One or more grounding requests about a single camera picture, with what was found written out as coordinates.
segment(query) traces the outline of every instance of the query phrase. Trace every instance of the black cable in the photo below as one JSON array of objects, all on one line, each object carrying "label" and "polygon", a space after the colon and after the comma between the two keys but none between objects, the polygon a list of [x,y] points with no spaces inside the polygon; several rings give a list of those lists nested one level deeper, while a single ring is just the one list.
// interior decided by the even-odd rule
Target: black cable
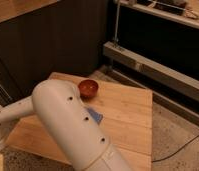
[{"label": "black cable", "polygon": [[176,155],[178,152],[180,152],[182,149],[184,149],[187,145],[189,145],[189,144],[192,143],[194,140],[196,140],[198,137],[199,137],[199,135],[197,135],[196,137],[194,137],[193,139],[191,139],[190,141],[188,141],[186,144],[184,144],[182,147],[180,147],[177,151],[175,151],[175,152],[172,153],[171,155],[166,156],[166,157],[161,158],[161,159],[153,160],[152,163],[161,162],[161,161],[164,161],[164,160],[166,160],[166,159],[169,159],[169,158],[173,157],[173,156]]}]

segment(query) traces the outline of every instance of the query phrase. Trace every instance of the bowl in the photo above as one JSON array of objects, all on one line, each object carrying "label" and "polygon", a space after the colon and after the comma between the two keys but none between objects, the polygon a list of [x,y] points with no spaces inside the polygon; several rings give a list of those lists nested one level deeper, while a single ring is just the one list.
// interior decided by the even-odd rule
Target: bowl
[{"label": "bowl", "polygon": [[96,81],[87,79],[79,83],[80,96],[83,98],[93,98],[97,94],[99,88]]}]

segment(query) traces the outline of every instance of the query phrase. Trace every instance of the concrete floor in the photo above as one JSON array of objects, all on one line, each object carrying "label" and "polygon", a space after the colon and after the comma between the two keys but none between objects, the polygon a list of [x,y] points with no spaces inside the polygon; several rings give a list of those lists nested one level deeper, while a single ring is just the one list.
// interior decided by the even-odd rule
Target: concrete floor
[{"label": "concrete floor", "polygon": [[[91,78],[116,82],[96,71]],[[175,152],[187,141],[199,134],[199,127],[175,113],[153,103],[153,151],[152,160]],[[73,171],[71,166],[49,159],[6,148],[5,171]],[[199,138],[175,156],[152,164],[153,171],[199,171]]]}]

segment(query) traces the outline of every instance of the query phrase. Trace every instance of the wooden cutting board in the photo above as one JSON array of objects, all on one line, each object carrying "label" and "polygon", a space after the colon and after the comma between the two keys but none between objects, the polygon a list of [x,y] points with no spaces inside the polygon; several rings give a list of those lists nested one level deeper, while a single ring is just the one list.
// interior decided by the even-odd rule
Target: wooden cutting board
[{"label": "wooden cutting board", "polygon": [[[52,73],[50,79],[52,78],[72,81],[75,84],[85,79],[61,73]],[[151,170],[152,92],[104,81],[97,82],[97,96],[85,103],[103,114],[100,128],[110,136],[134,170]],[[35,115],[20,120],[7,144],[69,163]]]}]

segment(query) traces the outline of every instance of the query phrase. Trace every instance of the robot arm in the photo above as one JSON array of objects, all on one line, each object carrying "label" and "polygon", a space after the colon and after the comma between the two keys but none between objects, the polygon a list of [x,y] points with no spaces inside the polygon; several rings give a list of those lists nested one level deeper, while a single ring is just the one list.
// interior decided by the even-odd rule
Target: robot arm
[{"label": "robot arm", "polygon": [[132,171],[84,108],[71,82],[47,80],[32,96],[0,109],[0,123],[37,113],[78,171]]}]

